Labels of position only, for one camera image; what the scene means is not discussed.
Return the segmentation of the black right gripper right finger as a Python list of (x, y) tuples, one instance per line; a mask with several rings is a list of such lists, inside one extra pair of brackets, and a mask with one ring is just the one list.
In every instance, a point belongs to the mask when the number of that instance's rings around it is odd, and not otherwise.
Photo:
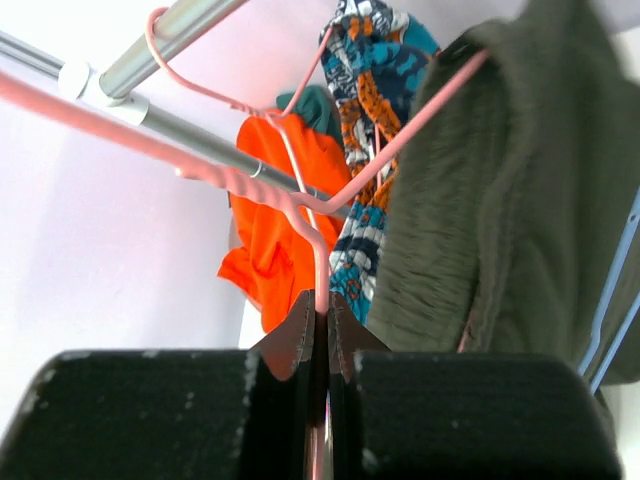
[(329, 301), (337, 479), (619, 479), (596, 401), (533, 354), (393, 352)]

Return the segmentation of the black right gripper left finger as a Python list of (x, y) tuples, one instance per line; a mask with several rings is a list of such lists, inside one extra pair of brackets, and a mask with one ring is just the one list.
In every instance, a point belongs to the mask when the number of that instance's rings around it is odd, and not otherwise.
[(314, 296), (248, 350), (73, 350), (34, 375), (5, 479), (313, 479)]

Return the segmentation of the olive green shorts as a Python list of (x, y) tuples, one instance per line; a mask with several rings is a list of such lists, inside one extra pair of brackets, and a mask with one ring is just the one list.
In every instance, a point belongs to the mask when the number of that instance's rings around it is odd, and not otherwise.
[(459, 37), (403, 148), (368, 328), (396, 351), (540, 353), (571, 368), (639, 185), (639, 87), (588, 1), (532, 1)]

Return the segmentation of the blue hanger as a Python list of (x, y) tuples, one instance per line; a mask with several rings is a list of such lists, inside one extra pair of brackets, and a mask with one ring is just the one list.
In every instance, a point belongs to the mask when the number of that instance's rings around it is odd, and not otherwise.
[[(615, 251), (615, 255), (611, 262), (609, 272), (604, 283), (597, 308), (595, 310), (591, 331), (590, 341), (586, 352), (578, 366), (578, 373), (585, 378), (588, 368), (594, 361), (595, 355), (599, 350), (602, 340), (602, 329), (604, 320), (611, 305), (613, 294), (616, 290), (621, 272), (626, 262), (629, 250), (632, 246), (636, 231), (639, 225), (639, 191), (636, 191), (633, 203), (629, 210), (627, 220), (624, 226), (624, 230), (620, 236), (618, 246)], [(611, 341), (604, 357), (598, 364), (595, 373), (589, 381), (589, 390), (592, 394), (595, 394), (599, 389), (601, 382), (607, 373), (610, 364), (612, 363), (620, 345), (622, 344), (629, 328), (631, 327), (634, 318), (639, 310), (639, 294), (636, 294), (635, 299), (631, 303), (629, 310), (627, 311), (624, 320), (618, 328), (613, 340)]]

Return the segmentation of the dark teal shorts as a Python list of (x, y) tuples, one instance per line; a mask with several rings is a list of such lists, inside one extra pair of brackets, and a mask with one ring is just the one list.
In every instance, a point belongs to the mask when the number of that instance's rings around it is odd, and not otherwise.
[(344, 149), (338, 111), (333, 96), (326, 87), (306, 86), (292, 112), (299, 115), (308, 127), (332, 137)]

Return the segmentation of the patterned blue orange shorts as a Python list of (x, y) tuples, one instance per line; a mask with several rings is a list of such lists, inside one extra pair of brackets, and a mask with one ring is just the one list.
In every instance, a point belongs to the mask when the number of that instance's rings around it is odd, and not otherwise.
[[(416, 90), (440, 47), (411, 14), (383, 1), (341, 1), (322, 32), (325, 79), (338, 110), (347, 167), (357, 175), (409, 120)], [(330, 254), (330, 289), (367, 318), (385, 243), (397, 162), (354, 198)]]

